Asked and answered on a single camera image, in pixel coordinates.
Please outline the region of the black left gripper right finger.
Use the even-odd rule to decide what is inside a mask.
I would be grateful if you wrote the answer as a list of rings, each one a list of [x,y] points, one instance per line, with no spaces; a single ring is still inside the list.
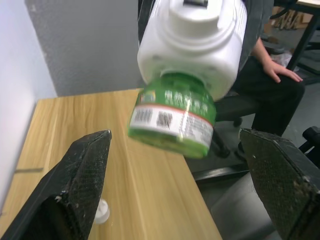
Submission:
[[[320,238],[320,170],[291,141],[243,128],[239,138],[253,185],[284,240]]]

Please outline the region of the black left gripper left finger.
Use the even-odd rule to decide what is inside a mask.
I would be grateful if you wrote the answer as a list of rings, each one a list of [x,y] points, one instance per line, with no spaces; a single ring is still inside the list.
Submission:
[[[112,133],[74,141],[37,184],[3,240],[86,240],[102,196]]]

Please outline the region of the person's bare hand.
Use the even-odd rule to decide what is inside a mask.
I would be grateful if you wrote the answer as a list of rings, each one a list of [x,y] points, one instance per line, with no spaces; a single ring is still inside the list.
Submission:
[[[282,65],[270,60],[262,64],[264,72],[271,77],[277,84],[281,82],[280,75],[288,77],[295,82],[302,82],[303,79],[295,72],[285,68]]]

